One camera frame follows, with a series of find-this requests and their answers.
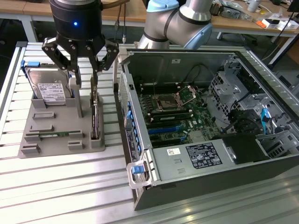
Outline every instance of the hard drive label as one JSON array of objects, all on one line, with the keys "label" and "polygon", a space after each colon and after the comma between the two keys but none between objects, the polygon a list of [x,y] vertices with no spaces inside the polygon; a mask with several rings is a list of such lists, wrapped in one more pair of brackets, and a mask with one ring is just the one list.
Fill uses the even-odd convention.
[{"label": "hard drive label", "polygon": [[222,164],[222,161],[211,142],[187,146],[186,149],[193,167],[196,169]]},{"label": "hard drive label", "polygon": [[38,83],[38,88],[45,102],[65,101],[61,83]]}]

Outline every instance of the barcode sticker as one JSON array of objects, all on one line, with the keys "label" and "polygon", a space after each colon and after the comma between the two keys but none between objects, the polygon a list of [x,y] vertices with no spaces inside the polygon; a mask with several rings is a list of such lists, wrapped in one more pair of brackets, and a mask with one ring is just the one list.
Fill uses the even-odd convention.
[{"label": "barcode sticker", "polygon": [[37,85],[45,102],[65,101],[61,83],[39,83]]}]

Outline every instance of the green circuit board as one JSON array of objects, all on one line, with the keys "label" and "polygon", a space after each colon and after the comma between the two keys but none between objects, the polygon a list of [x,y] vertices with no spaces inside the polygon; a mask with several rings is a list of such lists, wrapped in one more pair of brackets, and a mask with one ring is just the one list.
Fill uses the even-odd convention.
[{"label": "green circuit board", "polygon": [[154,148],[207,141],[220,133],[198,91],[183,87],[179,99],[176,93],[140,94],[139,102]]}]

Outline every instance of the cable connector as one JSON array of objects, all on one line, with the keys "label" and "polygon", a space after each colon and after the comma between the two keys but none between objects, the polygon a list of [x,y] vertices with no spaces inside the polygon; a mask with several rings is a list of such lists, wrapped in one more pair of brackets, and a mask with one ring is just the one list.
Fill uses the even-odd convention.
[{"label": "cable connector", "polygon": [[126,43],[126,41],[127,41],[126,35],[123,35],[122,36],[122,43]]},{"label": "cable connector", "polygon": [[114,24],[114,30],[117,31],[118,30],[118,27],[120,25],[120,22],[117,20],[115,21],[115,24]]}]

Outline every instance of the aluminum profile table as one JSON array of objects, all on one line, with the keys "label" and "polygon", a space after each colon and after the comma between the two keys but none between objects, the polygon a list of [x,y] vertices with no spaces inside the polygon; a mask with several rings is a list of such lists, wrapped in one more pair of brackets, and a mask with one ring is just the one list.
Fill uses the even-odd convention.
[{"label": "aluminum profile table", "polygon": [[[113,68],[99,80],[105,113],[104,152],[18,159],[32,95],[20,71],[22,59],[50,61],[40,43],[17,47],[2,87],[1,224],[298,223],[299,167],[274,179],[134,211],[113,97]],[[83,81],[81,94],[87,95],[92,69],[87,59],[80,59],[79,66]]]}]

